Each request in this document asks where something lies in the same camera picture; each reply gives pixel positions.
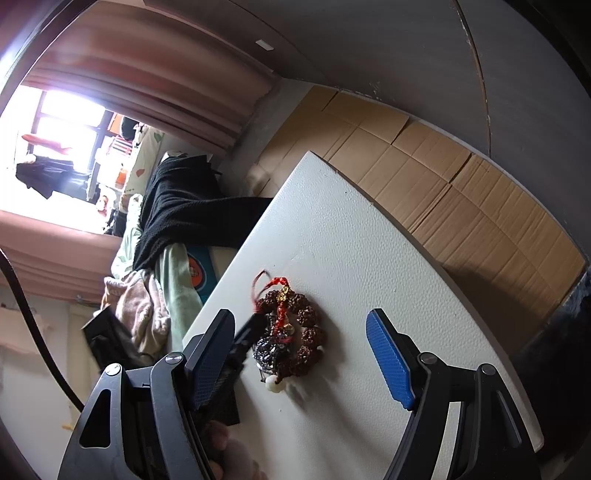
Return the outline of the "person's left hand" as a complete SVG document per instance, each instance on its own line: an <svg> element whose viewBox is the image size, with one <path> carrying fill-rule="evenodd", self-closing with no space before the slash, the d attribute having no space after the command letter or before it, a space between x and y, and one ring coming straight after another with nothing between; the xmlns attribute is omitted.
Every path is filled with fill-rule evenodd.
<svg viewBox="0 0 591 480"><path fill-rule="evenodd" d="M245 445L230 437L228 427L211 421L205 427L211 441L211 448L221 460L211 460L214 478L267 480L269 476L260 469L259 463L252 459Z"/></svg>

